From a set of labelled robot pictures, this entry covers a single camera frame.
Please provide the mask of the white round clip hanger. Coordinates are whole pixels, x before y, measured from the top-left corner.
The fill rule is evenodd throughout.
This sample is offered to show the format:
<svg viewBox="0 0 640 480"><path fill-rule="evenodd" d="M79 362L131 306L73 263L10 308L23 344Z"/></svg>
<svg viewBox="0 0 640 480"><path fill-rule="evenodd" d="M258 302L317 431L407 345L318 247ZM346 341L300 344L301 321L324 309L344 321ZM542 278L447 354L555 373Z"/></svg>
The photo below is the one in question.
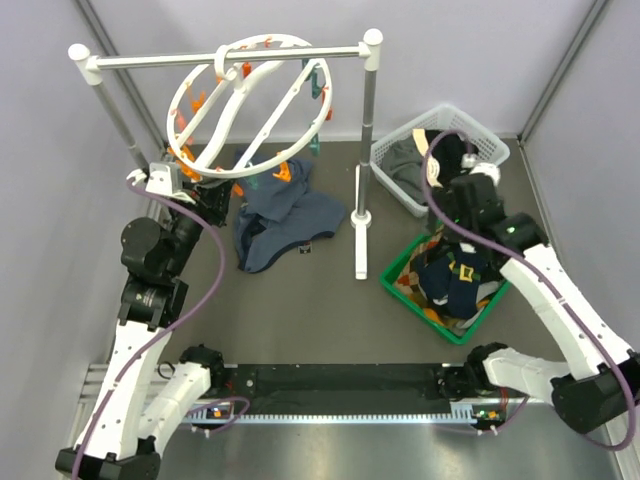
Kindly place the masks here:
<svg viewBox="0 0 640 480"><path fill-rule="evenodd" d="M261 173L314 144L332 114L328 56L291 34L258 34L219 47L179 84L166 114L169 152L193 182ZM298 137L259 149L300 107Z"/></svg>

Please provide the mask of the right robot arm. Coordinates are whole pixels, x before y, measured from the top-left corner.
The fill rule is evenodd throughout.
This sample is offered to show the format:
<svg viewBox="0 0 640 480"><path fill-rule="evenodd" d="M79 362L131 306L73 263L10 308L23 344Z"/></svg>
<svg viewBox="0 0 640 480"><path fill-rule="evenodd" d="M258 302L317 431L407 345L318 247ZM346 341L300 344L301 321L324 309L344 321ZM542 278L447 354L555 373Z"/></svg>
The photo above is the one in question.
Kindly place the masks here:
<svg viewBox="0 0 640 480"><path fill-rule="evenodd" d="M499 387L519 391L552 406L582 435L621 415L634 427L639 354L586 300L537 222L526 213L506 214L493 179L483 173L457 177L431 196L444 239L473 246L520 292L563 355L553 362L502 343L477 347L465 363L469 388L481 396Z"/></svg>

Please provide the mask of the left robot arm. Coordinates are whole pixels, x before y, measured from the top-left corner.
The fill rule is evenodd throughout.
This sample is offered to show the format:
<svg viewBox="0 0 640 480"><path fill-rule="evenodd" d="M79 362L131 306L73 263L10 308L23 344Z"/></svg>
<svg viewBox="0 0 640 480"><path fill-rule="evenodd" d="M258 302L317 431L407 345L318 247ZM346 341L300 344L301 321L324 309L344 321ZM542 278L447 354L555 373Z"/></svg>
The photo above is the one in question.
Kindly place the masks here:
<svg viewBox="0 0 640 480"><path fill-rule="evenodd" d="M116 316L113 349L96 404L73 445L59 451L55 468L69 479L154 479L173 433L203 395L226 387L221 353L188 348L165 386L150 398L158 362L172 334L219 288L213 284L189 311L181 274L203 233L219 243L232 184L194 187L183 200L155 199L168 207L162 224L150 217L130 221L120 242L128 277Z"/></svg>

